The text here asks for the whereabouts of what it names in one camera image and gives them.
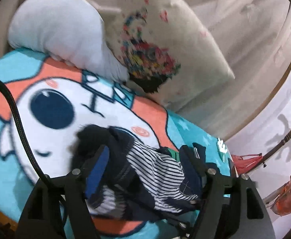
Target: clothing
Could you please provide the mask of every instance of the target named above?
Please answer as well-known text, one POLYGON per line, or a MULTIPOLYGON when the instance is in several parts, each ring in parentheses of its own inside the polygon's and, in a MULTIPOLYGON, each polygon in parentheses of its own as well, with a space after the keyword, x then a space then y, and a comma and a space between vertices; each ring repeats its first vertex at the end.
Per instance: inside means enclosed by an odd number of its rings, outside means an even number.
MULTIPOLYGON (((103 178, 97 192, 88 199, 92 214, 156 221, 162 219, 159 213, 178 215, 195 210, 189 202, 199 200, 202 183, 193 167, 183 160, 184 146, 180 152, 154 149, 125 131, 96 125, 85 127, 77 136, 72 168, 80 168, 101 145, 109 148, 103 178)), ((205 157, 205 148, 197 146, 200 157, 205 157)))

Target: pillowcase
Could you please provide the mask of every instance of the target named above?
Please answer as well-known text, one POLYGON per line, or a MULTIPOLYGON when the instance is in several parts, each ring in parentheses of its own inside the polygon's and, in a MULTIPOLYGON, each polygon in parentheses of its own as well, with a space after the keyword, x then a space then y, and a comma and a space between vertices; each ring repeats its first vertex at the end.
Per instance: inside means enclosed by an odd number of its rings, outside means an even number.
POLYGON ((234 79, 208 30, 184 0, 125 0, 106 28, 108 47, 130 81, 163 106, 181 108, 202 91, 234 79))
POLYGON ((86 0, 26 0, 13 16, 8 41, 108 79, 128 78, 106 45, 102 18, 86 0))

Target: turquoise blanket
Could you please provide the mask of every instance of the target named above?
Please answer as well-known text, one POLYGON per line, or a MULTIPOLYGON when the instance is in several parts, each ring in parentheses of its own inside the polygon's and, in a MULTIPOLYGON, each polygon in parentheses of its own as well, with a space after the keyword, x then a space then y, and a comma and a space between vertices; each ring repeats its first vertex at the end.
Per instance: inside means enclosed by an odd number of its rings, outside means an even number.
MULTIPOLYGON (((215 137, 118 83, 28 49, 17 49, 0 59, 0 80, 12 92, 34 155, 50 176, 69 172, 76 132, 92 123, 115 126, 156 148, 177 150, 184 144, 199 143, 206 147, 206 161, 216 163, 222 174, 229 175, 228 163, 220 159, 215 137), (59 109, 51 107, 52 100, 58 101, 59 109)), ((0 94, 0 211, 18 222, 37 178, 0 94)), ((183 215, 190 222, 196 217, 197 213, 183 215)), ((138 227, 137 233, 131 230, 126 237, 177 236, 176 229, 164 220, 138 227)), ((70 225, 65 229, 71 237, 70 225)))

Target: dark blue fabric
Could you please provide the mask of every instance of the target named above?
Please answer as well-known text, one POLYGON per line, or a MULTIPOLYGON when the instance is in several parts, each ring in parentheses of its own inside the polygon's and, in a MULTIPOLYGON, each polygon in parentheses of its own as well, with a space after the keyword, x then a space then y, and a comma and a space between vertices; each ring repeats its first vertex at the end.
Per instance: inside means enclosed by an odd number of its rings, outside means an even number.
POLYGON ((118 184, 126 189, 137 176, 125 157, 134 143, 133 137, 128 132, 117 130, 115 127, 88 125, 77 133, 77 137, 79 143, 72 159, 72 169, 81 168, 87 159, 95 155, 101 145, 106 145, 110 156, 104 174, 105 182, 118 184))
POLYGON ((202 159, 205 163, 206 162, 206 154, 205 154, 206 147, 204 147, 198 143, 193 143, 192 145, 194 148, 196 148, 200 159, 202 159))
POLYGON ((182 150, 183 149, 181 147, 179 157, 183 167, 185 179, 187 179, 187 186, 191 189, 191 194, 196 194, 200 197, 202 194, 202 179, 199 177, 185 152, 182 150))
POLYGON ((89 176, 86 178, 85 196, 90 198, 98 188, 101 178, 105 172, 109 160, 109 148, 105 147, 94 168, 91 170, 89 176))
POLYGON ((147 206, 147 208, 140 206, 138 203, 125 195, 124 197, 127 201, 127 208, 123 218, 127 220, 147 220, 150 222, 160 220, 158 215, 156 215, 153 211, 150 211, 150 209, 154 209, 155 207, 155 200, 153 196, 151 196, 151 194, 146 190, 140 180, 136 180, 134 184, 135 188, 132 193, 133 198, 142 202, 143 205, 147 206))
POLYGON ((192 189, 190 188, 190 184, 188 179, 185 177, 182 183, 180 184, 180 191, 183 195, 189 196, 192 195, 192 189))

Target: cartoon character print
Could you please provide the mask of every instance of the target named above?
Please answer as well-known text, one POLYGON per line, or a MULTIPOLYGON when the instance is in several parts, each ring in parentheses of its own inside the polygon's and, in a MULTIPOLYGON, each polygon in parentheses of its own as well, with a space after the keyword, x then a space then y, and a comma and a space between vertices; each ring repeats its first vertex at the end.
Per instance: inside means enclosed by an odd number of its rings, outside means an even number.
MULTIPOLYGON (((71 147, 76 142, 76 133, 88 124, 116 127, 154 148, 159 147, 160 140, 173 147, 166 134, 158 131, 161 136, 158 138, 154 132, 162 127, 150 120, 157 126, 153 129, 142 118, 142 114, 148 115, 144 112, 142 98, 139 101, 127 88, 88 71, 70 71, 63 63, 48 59, 37 76, 7 86, 17 101, 34 156, 43 172, 51 177, 70 171, 71 147)), ((26 156, 9 106, 1 94, 0 118, 5 123, 0 134, 0 155, 15 153, 25 173, 35 183, 38 176, 26 156)))
POLYGON ((159 48, 142 38, 147 15, 143 7, 126 18, 121 31, 122 58, 119 60, 127 66, 131 80, 146 93, 153 93, 168 78, 178 74, 181 65, 168 54, 168 48, 159 48))

